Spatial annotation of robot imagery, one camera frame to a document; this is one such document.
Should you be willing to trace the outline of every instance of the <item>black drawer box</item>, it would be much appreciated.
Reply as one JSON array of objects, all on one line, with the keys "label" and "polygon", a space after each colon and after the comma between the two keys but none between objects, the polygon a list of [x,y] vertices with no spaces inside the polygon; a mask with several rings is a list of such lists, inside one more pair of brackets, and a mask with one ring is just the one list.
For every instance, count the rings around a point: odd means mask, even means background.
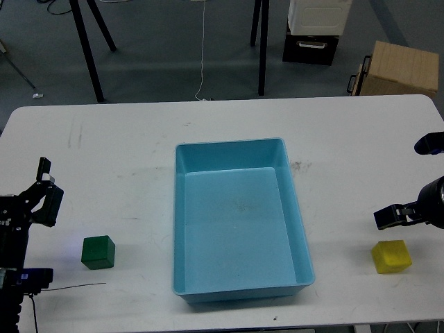
[{"label": "black drawer box", "polygon": [[282,61],[331,65],[339,36],[295,36],[287,26]]}]

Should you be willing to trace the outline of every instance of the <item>white table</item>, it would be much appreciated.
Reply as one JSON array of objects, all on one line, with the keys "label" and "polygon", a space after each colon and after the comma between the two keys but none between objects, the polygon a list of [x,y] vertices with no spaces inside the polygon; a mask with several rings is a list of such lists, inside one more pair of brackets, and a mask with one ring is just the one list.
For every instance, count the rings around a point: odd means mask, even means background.
[{"label": "white table", "polygon": [[[0,194],[35,180],[40,156],[65,191],[54,228],[33,225],[25,266],[54,268],[36,296],[41,332],[159,332],[427,321],[443,317],[444,230],[379,231],[373,212],[415,201],[444,155],[413,145],[444,130],[424,96],[70,105],[21,108],[0,138]],[[174,148],[281,137],[287,145],[316,281],[296,296],[188,305],[171,291]],[[108,234],[115,267],[80,262]],[[370,255],[404,239],[413,265],[379,275]],[[19,327],[34,332],[31,302]]]}]

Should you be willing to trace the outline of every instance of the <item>white cable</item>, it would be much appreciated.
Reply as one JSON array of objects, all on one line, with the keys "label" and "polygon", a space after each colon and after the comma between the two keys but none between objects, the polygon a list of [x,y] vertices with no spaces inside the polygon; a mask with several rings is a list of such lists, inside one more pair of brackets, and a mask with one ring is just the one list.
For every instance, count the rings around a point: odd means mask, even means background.
[{"label": "white cable", "polygon": [[104,3],[119,3],[119,2],[128,2],[131,0],[109,0],[109,1],[105,1],[105,0],[99,0],[100,2],[104,2]]},{"label": "white cable", "polygon": [[409,326],[409,329],[411,330],[411,333],[415,333],[415,330],[412,328],[412,326],[410,325],[410,323],[407,323],[407,325]]},{"label": "white cable", "polygon": [[204,99],[199,99],[197,97],[197,95],[199,94],[200,90],[202,89],[202,84],[203,84],[203,45],[204,45],[204,41],[205,41],[205,4],[207,3],[207,0],[191,0],[194,2],[203,2],[203,14],[202,14],[202,49],[200,52],[200,87],[199,90],[196,92],[196,94],[194,95],[194,97],[198,100],[198,101],[203,101]]}]

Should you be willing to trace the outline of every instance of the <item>white container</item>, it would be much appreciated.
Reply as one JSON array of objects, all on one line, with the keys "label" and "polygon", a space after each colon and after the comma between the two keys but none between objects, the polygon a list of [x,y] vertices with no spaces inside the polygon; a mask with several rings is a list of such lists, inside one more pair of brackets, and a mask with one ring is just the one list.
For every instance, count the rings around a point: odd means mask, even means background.
[{"label": "white container", "polygon": [[352,0],[291,0],[289,28],[292,35],[340,36]]}]

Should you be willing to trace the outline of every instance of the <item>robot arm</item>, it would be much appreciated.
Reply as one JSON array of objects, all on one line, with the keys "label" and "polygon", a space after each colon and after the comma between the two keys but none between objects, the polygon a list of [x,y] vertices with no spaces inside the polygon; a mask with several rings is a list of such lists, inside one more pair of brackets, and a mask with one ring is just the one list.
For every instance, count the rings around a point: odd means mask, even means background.
[{"label": "robot arm", "polygon": [[[51,162],[40,158],[36,182],[18,196],[0,196],[0,323],[2,331],[18,332],[24,294],[37,295],[53,279],[51,268],[23,269],[32,223],[56,224],[63,190],[49,175]],[[32,210],[44,199],[39,210]]]},{"label": "robot arm", "polygon": [[[414,148],[420,155],[444,153],[444,132],[425,135],[416,142]],[[416,202],[390,205],[373,215],[379,230],[417,223],[432,224],[444,229],[444,176],[425,185]]]}]

